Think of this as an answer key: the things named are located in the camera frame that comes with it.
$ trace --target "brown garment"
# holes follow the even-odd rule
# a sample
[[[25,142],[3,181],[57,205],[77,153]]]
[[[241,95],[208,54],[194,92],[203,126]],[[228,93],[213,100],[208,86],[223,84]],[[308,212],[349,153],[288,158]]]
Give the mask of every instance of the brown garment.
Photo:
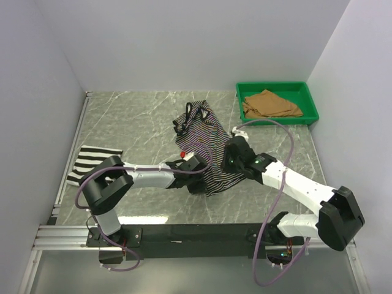
[[[299,117],[304,115],[293,102],[283,99],[269,90],[245,97],[243,108],[246,118]]]

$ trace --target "marble table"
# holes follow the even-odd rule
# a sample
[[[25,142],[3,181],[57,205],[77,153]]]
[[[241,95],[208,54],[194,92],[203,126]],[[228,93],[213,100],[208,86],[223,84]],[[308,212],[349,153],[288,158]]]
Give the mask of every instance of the marble table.
[[[88,97],[83,124],[73,154],[81,145],[123,149],[122,159],[133,164],[158,164],[179,159],[172,121],[185,111],[186,102],[206,99],[225,130],[241,124],[235,91],[93,92]],[[307,126],[289,127],[295,139],[290,167],[325,183]],[[249,143],[256,153],[266,152],[284,160],[290,140],[276,126],[247,126]],[[76,187],[62,190],[57,225],[83,225],[88,214],[74,205]],[[122,223],[215,224],[261,222],[277,191],[244,180],[211,197],[191,195],[182,189],[131,189],[116,211]],[[310,213],[284,195],[274,213]]]

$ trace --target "table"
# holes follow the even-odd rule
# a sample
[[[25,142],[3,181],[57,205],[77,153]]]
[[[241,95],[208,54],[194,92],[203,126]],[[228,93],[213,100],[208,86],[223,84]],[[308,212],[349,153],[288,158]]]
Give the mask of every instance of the table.
[[[158,164],[179,159],[172,121],[184,113],[186,102],[207,100],[227,131],[241,124],[235,91],[148,91],[89,93],[78,139],[81,145],[123,149],[122,160],[133,164]],[[324,184],[320,162],[307,126],[289,127],[295,139],[290,167]],[[247,126],[249,144],[284,160],[290,140],[276,126]],[[74,205],[76,187],[65,185],[56,225],[83,225],[89,214]],[[191,195],[182,189],[131,189],[116,207],[124,224],[219,224],[261,222],[277,191],[256,181],[244,180],[218,195]],[[86,204],[81,197],[81,204]],[[294,199],[283,196],[280,211],[310,213]]]

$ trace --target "striped garment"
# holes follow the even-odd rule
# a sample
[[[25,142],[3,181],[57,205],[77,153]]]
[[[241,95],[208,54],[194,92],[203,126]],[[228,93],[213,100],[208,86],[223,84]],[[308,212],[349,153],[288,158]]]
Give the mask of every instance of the striped garment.
[[[211,196],[238,184],[245,177],[224,173],[221,169],[224,146],[230,136],[225,132],[207,101],[189,102],[186,104],[185,113],[173,121],[177,133],[176,144],[181,149],[188,143],[200,142],[206,144],[213,153],[211,167],[205,171],[207,196]],[[208,152],[201,146],[192,146],[186,150],[195,152],[208,159]]]
[[[79,180],[106,158],[113,155],[121,157],[122,154],[123,151],[119,149],[83,145],[73,165],[72,172],[67,175],[67,184],[79,186]]]

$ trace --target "green plastic bin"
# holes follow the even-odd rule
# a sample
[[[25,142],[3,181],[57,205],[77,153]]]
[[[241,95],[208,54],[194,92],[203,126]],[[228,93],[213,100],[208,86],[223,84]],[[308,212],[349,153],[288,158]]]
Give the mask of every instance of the green plastic bin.
[[[312,124],[319,119],[319,113],[314,105],[311,93],[305,82],[302,81],[266,81],[254,83],[238,83],[237,97],[239,102],[239,111],[241,112],[241,119],[243,122],[253,121],[256,118],[245,118],[243,110],[243,101],[245,97],[261,93],[264,90],[269,90],[276,95],[287,99],[302,110],[303,116],[299,118],[270,118],[281,124]],[[258,121],[253,125],[273,124],[268,121]]]

